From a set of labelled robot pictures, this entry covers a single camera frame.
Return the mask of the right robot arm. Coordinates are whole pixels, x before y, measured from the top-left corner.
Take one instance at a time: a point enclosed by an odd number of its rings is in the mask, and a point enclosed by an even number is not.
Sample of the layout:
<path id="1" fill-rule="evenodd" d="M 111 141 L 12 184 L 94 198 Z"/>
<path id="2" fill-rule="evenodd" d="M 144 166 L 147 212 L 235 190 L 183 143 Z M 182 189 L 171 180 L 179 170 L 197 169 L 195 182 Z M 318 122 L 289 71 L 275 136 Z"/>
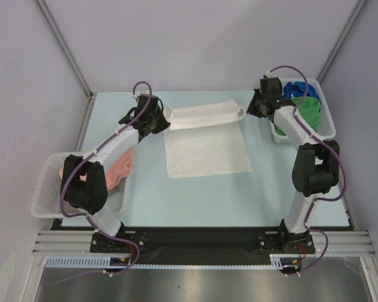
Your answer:
<path id="1" fill-rule="evenodd" d="M 248 106 L 248 114 L 268 118 L 283 130 L 297 150 L 292 169 L 292 183 L 296 194 L 289 213 L 283 219 L 285 232 L 277 237 L 280 250 L 293 252 L 299 247 L 299 235 L 309 231 L 309 218 L 318 201 L 334 202 L 342 198 L 327 197 L 339 181 L 340 147 L 334 140 L 323 140 L 299 114 L 291 99 L 282 97 L 279 78 L 264 77 Z"/>

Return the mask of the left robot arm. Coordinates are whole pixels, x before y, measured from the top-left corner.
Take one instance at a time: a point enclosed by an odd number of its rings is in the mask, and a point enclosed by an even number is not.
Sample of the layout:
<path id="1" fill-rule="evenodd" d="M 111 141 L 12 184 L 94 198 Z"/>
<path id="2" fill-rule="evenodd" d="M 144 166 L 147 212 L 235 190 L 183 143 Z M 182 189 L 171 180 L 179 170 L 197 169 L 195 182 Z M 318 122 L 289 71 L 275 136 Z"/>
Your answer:
<path id="1" fill-rule="evenodd" d="M 169 128 L 163 103 L 149 93 L 136 97 L 131 108 L 114 132 L 104 142 L 84 155 L 66 157 L 62 170 L 60 211 L 67 218 L 83 216 L 104 234 L 104 244 L 113 252 L 121 251 L 126 236 L 119 232 L 122 223 L 106 204 L 106 173 L 130 148 L 150 134 Z"/>

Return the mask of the pink towel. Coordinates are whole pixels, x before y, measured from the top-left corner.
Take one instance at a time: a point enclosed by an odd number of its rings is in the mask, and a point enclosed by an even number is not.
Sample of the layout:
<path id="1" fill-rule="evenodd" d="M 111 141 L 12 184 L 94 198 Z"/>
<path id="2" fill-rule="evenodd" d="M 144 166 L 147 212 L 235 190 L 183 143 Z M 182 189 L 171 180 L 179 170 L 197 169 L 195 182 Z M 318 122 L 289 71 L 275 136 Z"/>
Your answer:
<path id="1" fill-rule="evenodd" d="M 73 152 L 71 154 L 66 154 L 66 157 L 69 155 L 75 155 L 77 157 L 83 156 L 84 152 Z M 131 175 L 134 166 L 134 159 L 135 159 L 135 150 L 133 147 L 130 147 L 127 151 L 125 151 L 119 158 L 112 164 L 112 166 L 104 173 L 105 173 L 105 181 L 106 181 L 106 189 L 110 191 L 111 189 L 116 188 L 122 179 L 125 179 L 129 175 Z M 64 164 L 59 170 L 60 179 L 63 179 L 63 172 L 64 172 Z M 80 183 L 86 184 L 87 182 L 87 173 L 80 176 Z"/>

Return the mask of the white towel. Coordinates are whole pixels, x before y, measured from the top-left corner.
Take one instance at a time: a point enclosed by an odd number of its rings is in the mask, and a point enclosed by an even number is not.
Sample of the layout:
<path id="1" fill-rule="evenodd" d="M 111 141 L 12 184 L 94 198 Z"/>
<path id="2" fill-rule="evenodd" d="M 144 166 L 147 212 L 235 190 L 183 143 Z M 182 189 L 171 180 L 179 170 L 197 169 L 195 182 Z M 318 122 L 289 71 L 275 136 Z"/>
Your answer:
<path id="1" fill-rule="evenodd" d="M 203 177 L 251 172 L 239 122 L 246 108 L 234 100 L 187 108 L 164 107 L 167 176 Z"/>

